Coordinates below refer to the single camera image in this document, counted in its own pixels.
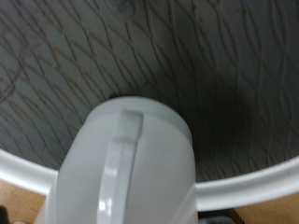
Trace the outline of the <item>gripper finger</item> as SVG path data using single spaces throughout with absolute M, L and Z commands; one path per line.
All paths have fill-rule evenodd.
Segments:
M 7 209 L 0 206 L 0 224 L 11 224 L 8 218 Z

